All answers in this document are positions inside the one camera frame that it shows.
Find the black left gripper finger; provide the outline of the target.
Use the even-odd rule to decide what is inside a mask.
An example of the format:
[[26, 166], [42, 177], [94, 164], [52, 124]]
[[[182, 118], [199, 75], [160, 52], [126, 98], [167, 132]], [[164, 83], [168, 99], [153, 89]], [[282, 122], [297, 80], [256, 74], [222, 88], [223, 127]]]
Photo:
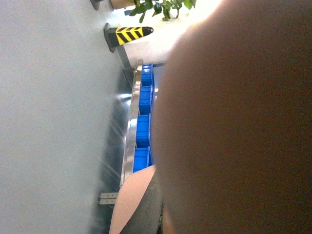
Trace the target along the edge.
[[164, 201], [155, 170], [140, 170], [120, 189], [122, 234], [162, 234]]

